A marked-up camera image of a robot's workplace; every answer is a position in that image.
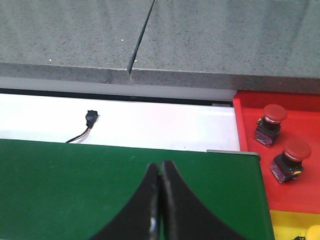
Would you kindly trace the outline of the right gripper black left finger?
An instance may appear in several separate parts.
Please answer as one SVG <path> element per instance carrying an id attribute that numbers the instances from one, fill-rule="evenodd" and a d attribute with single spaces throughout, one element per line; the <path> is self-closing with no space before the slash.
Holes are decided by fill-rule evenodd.
<path id="1" fill-rule="evenodd" d="M 158 240 L 160 238 L 159 167 L 146 173 L 129 201 L 92 240 Z"/>

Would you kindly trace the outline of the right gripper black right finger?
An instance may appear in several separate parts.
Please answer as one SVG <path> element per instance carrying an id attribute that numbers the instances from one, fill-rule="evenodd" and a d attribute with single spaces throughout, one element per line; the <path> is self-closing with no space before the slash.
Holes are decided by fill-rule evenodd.
<path id="1" fill-rule="evenodd" d="M 160 201 L 166 240 L 244 240 L 213 214 L 184 181 L 175 163 L 161 163 Z"/>

